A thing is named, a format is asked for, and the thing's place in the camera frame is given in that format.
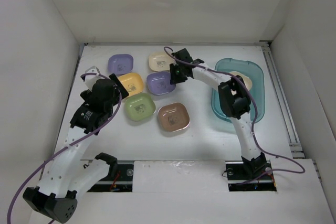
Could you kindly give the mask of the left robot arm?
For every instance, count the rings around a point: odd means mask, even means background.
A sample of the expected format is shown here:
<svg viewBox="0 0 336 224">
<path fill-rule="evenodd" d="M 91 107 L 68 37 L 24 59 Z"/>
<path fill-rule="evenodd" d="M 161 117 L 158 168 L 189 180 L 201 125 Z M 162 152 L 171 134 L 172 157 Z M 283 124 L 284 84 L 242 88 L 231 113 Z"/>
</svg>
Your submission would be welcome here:
<svg viewBox="0 0 336 224">
<path fill-rule="evenodd" d="M 58 223 L 69 221 L 79 198 L 99 180 L 114 179 L 118 170 L 117 158 L 106 153 L 99 153 L 86 168 L 81 159 L 129 93 L 115 74 L 84 73 L 81 78 L 88 88 L 80 94 L 83 103 L 70 120 L 63 148 L 51 158 L 37 186 L 23 193 L 34 211 Z"/>
</svg>

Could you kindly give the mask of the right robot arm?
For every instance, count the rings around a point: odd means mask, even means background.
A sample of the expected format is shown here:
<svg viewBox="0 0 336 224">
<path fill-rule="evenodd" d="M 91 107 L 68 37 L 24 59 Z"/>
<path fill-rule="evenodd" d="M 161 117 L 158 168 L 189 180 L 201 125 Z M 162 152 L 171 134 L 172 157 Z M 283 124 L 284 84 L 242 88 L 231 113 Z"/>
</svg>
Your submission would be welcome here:
<svg viewBox="0 0 336 224">
<path fill-rule="evenodd" d="M 229 117 L 238 136 L 243 173 L 252 181 L 261 177 L 267 161 L 255 139 L 254 123 L 250 119 L 253 98 L 242 77 L 209 68 L 203 60 L 192 59 L 185 48 L 174 52 L 165 46 L 164 52 L 175 61 L 170 64 L 171 84 L 183 83 L 192 78 L 217 89 L 221 110 Z"/>
</svg>

